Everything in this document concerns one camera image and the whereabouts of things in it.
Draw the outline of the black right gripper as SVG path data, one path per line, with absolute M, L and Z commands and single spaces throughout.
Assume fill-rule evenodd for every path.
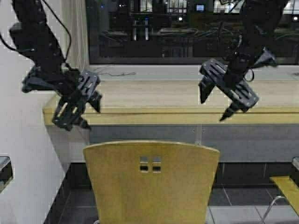
M 214 58 L 203 62 L 199 72 L 202 75 L 199 82 L 202 104 L 215 87 L 231 100 L 231 105 L 224 111 L 220 122 L 233 116 L 238 110 L 247 112 L 259 101 L 258 95 L 244 79 L 236 80 L 233 73 L 227 71 L 227 66 Z

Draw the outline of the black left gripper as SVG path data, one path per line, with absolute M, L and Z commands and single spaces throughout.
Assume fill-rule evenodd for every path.
M 70 131 L 73 126 L 91 130 L 88 122 L 82 118 L 86 104 L 100 112 L 102 95 L 96 90 L 100 84 L 99 76 L 91 71 L 79 73 L 74 90 L 68 95 L 62 95 L 54 112 L 52 123 L 59 128 Z

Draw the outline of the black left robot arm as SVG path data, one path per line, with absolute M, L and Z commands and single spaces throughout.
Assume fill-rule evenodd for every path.
M 34 63 L 22 82 L 22 92 L 55 91 L 60 100 L 52 123 L 67 131 L 73 126 L 90 129 L 82 115 L 86 104 L 100 112 L 102 95 L 96 90 L 100 84 L 99 76 L 72 68 L 67 63 L 48 25 L 41 1 L 14 0 L 12 7 L 18 18 L 9 30 L 15 50 Z

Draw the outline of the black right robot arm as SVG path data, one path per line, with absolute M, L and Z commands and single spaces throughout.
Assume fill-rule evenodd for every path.
M 228 58 L 228 64 L 211 58 L 202 63 L 199 82 L 200 102 L 208 99 L 217 87 L 231 99 L 220 121 L 232 117 L 238 110 L 247 112 L 259 101 L 245 76 L 255 66 L 275 64 L 274 55 L 266 49 L 279 25 L 286 0 L 246 0 L 240 9 L 243 32 L 240 40 Z

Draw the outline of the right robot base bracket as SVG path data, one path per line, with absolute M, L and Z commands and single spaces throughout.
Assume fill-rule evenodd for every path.
M 294 157 L 292 160 L 292 172 L 291 172 L 291 179 L 294 183 L 299 186 L 299 158 Z

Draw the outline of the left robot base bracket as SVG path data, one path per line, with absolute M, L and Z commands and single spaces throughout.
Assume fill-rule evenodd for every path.
M 13 180 L 13 167 L 9 156 L 0 157 L 0 192 Z

